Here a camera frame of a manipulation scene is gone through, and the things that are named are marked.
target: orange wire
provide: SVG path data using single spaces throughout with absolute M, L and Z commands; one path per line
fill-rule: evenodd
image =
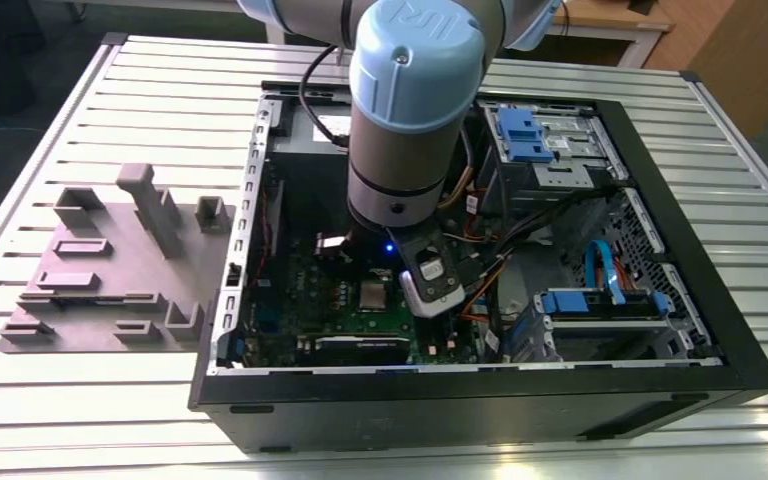
M 500 265 L 500 268 L 497 269 L 497 271 L 493 272 L 493 274 L 490 276 L 488 276 L 488 278 L 485 279 L 485 283 L 481 285 L 481 288 L 474 293 L 473 298 L 470 298 L 469 302 L 464 306 L 464 309 L 461 310 L 461 315 L 469 315 L 466 313 L 469 311 L 469 307 L 473 306 L 473 303 L 476 303 L 476 300 L 478 300 L 478 297 L 481 297 L 481 295 L 485 293 L 485 290 L 488 290 L 488 288 L 490 287 L 490 284 L 493 283 L 493 281 L 500 276 L 500 273 L 502 273 L 502 266 L 504 266 L 504 264 Z
M 481 323 L 489 323 L 490 320 L 488 320 L 485 317 L 478 317 L 476 315 L 461 315 L 461 318 L 464 320 L 469 320 L 470 322 L 481 322 Z

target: wooden desk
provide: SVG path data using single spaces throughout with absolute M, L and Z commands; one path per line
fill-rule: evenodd
M 649 15 L 628 10 L 625 0 L 566 0 L 565 4 L 570 20 L 568 36 L 628 41 L 617 66 L 641 68 L 662 33 L 674 26 L 658 4 Z M 564 33 L 564 23 L 564 9 L 560 8 L 549 35 Z

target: gray plastic part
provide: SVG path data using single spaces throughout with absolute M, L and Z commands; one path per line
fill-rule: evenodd
M 79 198 L 90 194 L 79 192 Z M 235 207 L 223 206 L 227 218 Z M 203 235 L 195 205 L 178 205 L 181 256 L 165 259 L 141 226 L 130 203 L 107 203 L 87 209 L 83 229 L 58 225 L 49 249 L 39 259 L 34 278 L 19 295 L 21 307 L 2 330 L 0 350 L 9 353 L 194 351 L 205 312 L 213 309 L 229 245 L 229 233 Z M 106 255 L 59 255 L 59 245 L 91 244 L 101 239 L 114 248 Z M 43 273 L 91 272 L 101 280 L 95 290 L 41 289 Z M 183 312 L 182 319 L 169 310 Z M 158 337 L 151 342 L 122 342 L 115 335 L 118 320 L 149 321 Z M 42 322 L 49 332 L 42 341 L 22 341 L 31 326 Z
M 105 206 L 91 188 L 65 188 L 51 209 L 61 222 L 70 229 L 94 228 L 90 211 L 102 210 Z
M 230 218 L 221 197 L 199 197 L 194 216 L 202 233 L 229 232 Z
M 138 218 L 153 234 L 165 258 L 182 254 L 182 243 L 173 228 L 173 217 L 167 215 L 167 203 L 153 187 L 153 166 L 146 163 L 126 163 L 117 175 L 117 186 L 129 192 L 138 208 Z
M 99 277 L 93 272 L 54 273 L 42 272 L 37 279 L 37 287 L 50 290 L 95 290 L 99 286 Z
M 151 343 L 161 341 L 161 333 L 149 320 L 117 320 L 114 336 L 123 343 Z
M 6 324 L 0 334 L 14 344 L 43 344 L 51 341 L 54 331 L 38 321 L 21 324 Z
M 205 317 L 206 314 L 198 303 L 194 303 L 187 317 L 182 314 L 179 307 L 171 303 L 165 315 L 165 328 L 178 341 L 195 341 L 199 338 Z
M 114 249 L 103 238 L 82 238 L 55 242 L 51 251 L 58 257 L 107 257 Z

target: power supply cable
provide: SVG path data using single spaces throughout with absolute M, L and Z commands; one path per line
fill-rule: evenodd
M 328 58 L 328 55 L 330 55 L 336 51 L 336 49 L 337 46 L 330 45 L 318 54 L 318 56 L 313 60 L 313 63 L 309 64 L 306 72 L 303 72 L 303 76 L 301 77 L 301 84 L 298 86 L 298 100 L 301 102 L 301 107 L 306 112 L 306 116 L 309 117 L 310 121 L 313 122 L 313 125 L 315 125 L 315 128 L 325 136 L 328 141 L 330 141 L 330 143 L 340 148 L 348 148 L 348 135 L 334 135 L 333 132 L 330 132 L 330 129 L 325 126 L 325 124 L 321 122 L 321 119 L 313 112 L 313 109 L 309 106 L 309 101 L 306 99 L 306 84 L 309 83 L 309 78 L 313 76 L 313 72 L 315 71 L 315 68 L 318 68 L 318 65 L 321 65 L 321 62 L 323 62 L 325 58 Z
M 460 137 L 461 137 L 461 145 L 464 146 L 464 154 L 466 155 L 466 165 L 464 166 L 464 170 L 461 171 L 461 176 L 458 178 L 458 183 L 454 185 L 454 189 L 452 190 L 452 194 L 446 197 L 446 199 L 437 204 L 437 209 L 445 210 L 449 208 L 461 198 L 464 194 L 464 190 L 466 189 L 466 185 L 469 185 L 470 180 L 473 179 L 473 172 L 474 172 L 474 158 L 473 158 L 473 146 L 469 141 L 469 136 L 466 134 L 466 127 L 461 125 L 460 130 Z

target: blue drive bracket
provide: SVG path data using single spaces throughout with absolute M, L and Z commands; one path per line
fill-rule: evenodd
M 621 293 L 621 287 L 618 286 L 618 274 L 614 271 L 614 265 L 612 264 L 612 251 L 609 250 L 609 244 L 602 240 L 592 240 L 588 242 L 585 247 L 585 286 L 588 288 L 596 288 L 597 281 L 594 275 L 594 253 L 600 253 L 600 259 L 602 261 L 602 271 L 606 287 L 609 292 L 612 292 L 612 300 L 616 305 L 622 305 L 626 303 L 624 299 L 624 294 Z
M 536 124 L 532 110 L 500 108 L 497 121 L 509 162 L 549 163 L 556 159 L 544 146 L 544 127 Z

